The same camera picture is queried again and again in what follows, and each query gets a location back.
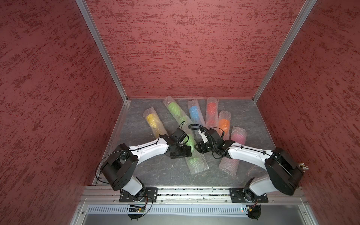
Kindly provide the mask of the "yellow glass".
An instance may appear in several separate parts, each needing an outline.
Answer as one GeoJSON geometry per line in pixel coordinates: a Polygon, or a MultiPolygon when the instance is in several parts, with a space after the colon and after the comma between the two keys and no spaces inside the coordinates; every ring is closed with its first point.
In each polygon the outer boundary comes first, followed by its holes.
{"type": "Polygon", "coordinates": [[[158,138],[160,135],[168,135],[163,123],[153,107],[146,109],[143,113],[145,120],[150,126],[153,135],[158,138]]]}

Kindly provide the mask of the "bright green wine glass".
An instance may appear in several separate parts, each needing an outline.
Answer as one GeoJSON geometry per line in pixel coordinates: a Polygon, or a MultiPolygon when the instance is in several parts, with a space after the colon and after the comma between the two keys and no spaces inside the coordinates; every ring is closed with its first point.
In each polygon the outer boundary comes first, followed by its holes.
{"type": "Polygon", "coordinates": [[[196,141],[194,139],[194,136],[192,134],[188,134],[188,141],[186,143],[187,146],[189,146],[191,148],[191,152],[193,153],[194,151],[196,151],[195,149],[195,145],[196,145],[196,141]]]}

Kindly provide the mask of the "clear bubble wrap sheet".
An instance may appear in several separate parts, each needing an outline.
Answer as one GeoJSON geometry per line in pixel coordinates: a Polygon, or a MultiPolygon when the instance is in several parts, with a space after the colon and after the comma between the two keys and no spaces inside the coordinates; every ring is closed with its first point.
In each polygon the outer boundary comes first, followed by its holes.
{"type": "Polygon", "coordinates": [[[186,158],[186,163],[191,174],[201,173],[209,169],[203,154],[198,151],[191,152],[192,156],[186,158]]]}

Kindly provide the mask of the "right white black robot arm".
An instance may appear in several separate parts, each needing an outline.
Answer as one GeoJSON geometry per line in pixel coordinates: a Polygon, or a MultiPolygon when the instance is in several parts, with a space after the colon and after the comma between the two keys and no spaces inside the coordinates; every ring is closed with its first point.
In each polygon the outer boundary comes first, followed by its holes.
{"type": "Polygon", "coordinates": [[[283,149],[261,150],[224,140],[214,129],[198,128],[202,141],[196,144],[200,154],[212,153],[221,158],[248,162],[266,170],[267,175],[251,178],[240,196],[245,202],[255,203],[268,193],[279,191],[292,196],[304,175],[302,168],[283,149]]]}

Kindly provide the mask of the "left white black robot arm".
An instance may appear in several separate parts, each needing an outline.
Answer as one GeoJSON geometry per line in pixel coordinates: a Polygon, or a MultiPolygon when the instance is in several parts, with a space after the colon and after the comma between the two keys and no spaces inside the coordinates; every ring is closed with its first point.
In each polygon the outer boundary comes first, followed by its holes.
{"type": "Polygon", "coordinates": [[[159,135],[145,144],[130,147],[120,144],[112,153],[105,155],[95,169],[106,180],[102,181],[97,174],[95,177],[99,182],[109,184],[114,191],[128,193],[135,202],[146,200],[145,186],[133,175],[137,165],[158,155],[167,155],[171,159],[189,158],[192,156],[189,141],[190,136],[177,128],[170,136],[159,135]]]}

